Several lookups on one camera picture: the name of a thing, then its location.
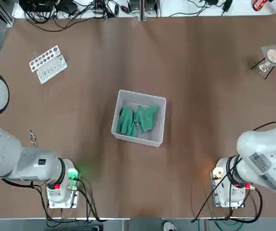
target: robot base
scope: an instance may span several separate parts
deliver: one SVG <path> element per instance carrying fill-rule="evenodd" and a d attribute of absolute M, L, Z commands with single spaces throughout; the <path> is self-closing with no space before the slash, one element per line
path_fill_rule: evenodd
<path fill-rule="evenodd" d="M 63 182 L 60 184 L 59 189 L 47 188 L 47 196 L 49 202 L 49 208 L 77 208 L 79 192 L 68 189 L 78 187 L 79 182 L 72 180 L 78 178 L 78 171 L 75 169 L 74 164 L 68 160 L 63 159 L 65 164 L 65 177 Z"/>
<path fill-rule="evenodd" d="M 212 190 L 219 184 L 222 178 L 226 175 L 226 163 L 228 158 L 222 158 L 218 161 L 215 169 L 210 173 L 210 180 Z M 226 177 L 222 183 L 217 187 L 213 193 L 213 199 L 216 207 L 230 207 L 230 180 Z M 245 198 L 245 187 L 238 188 L 231 185 L 231 207 L 232 208 L 243 208 L 242 205 Z"/>

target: metal clip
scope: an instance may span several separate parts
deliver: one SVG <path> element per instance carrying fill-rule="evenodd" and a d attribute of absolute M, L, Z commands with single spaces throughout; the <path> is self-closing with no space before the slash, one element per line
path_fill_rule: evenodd
<path fill-rule="evenodd" d="M 30 136 L 31 136 L 31 143 L 33 144 L 34 148 L 37 148 L 36 136 L 33 134 L 31 129 L 28 129 L 28 132 L 30 133 Z"/>

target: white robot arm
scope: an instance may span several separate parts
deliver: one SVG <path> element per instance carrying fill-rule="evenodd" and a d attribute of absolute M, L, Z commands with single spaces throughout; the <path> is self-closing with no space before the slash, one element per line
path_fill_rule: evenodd
<path fill-rule="evenodd" d="M 240 179 L 276 192 L 276 128 L 243 133 L 237 151 L 242 157 L 236 166 Z"/>
<path fill-rule="evenodd" d="M 213 187 L 217 186 L 214 194 L 217 207 L 239 208 L 248 183 L 276 192 L 276 128 L 244 132 L 237 140 L 237 151 L 239 156 L 220 159 L 211 173 Z"/>
<path fill-rule="evenodd" d="M 0 114 L 9 103 L 9 89 L 0 76 Z M 0 129 L 0 178 L 14 181 L 41 181 L 46 184 L 51 208 L 77 207 L 78 178 L 73 163 L 40 148 L 24 148 L 20 141 Z"/>

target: red object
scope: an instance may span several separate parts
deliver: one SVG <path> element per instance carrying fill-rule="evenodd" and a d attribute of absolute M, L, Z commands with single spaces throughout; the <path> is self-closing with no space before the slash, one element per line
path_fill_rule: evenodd
<path fill-rule="evenodd" d="M 262 7 L 265 5 L 265 3 L 266 3 L 267 1 L 268 1 L 268 0 L 255 0 L 255 1 L 253 2 L 252 7 L 253 7 L 253 9 L 254 9 L 255 11 L 259 11 L 260 9 L 262 9 Z"/>

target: white rack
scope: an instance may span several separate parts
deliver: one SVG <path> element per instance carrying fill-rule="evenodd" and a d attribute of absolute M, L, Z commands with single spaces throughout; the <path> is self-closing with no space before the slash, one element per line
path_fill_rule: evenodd
<path fill-rule="evenodd" d="M 40 83 L 43 84 L 67 68 L 66 61 L 58 46 L 52 47 L 30 63 L 32 72 L 37 71 Z"/>

